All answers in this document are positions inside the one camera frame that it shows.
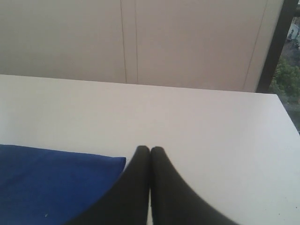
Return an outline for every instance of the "blue cloth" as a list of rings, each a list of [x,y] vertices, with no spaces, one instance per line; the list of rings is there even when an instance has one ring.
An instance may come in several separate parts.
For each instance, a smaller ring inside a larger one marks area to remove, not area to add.
[[[59,225],[109,190],[126,158],[0,145],[0,224]]]

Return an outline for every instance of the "table surface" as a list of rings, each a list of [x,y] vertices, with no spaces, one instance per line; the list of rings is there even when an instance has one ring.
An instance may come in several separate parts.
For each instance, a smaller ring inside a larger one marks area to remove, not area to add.
[[[300,224],[300,137],[275,95],[0,75],[0,143],[128,160],[162,146],[234,221]]]

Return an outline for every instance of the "wall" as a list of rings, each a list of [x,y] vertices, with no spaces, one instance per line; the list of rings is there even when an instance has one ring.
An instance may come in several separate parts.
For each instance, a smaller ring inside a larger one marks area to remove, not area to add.
[[[0,73],[255,91],[283,0],[3,0]]]

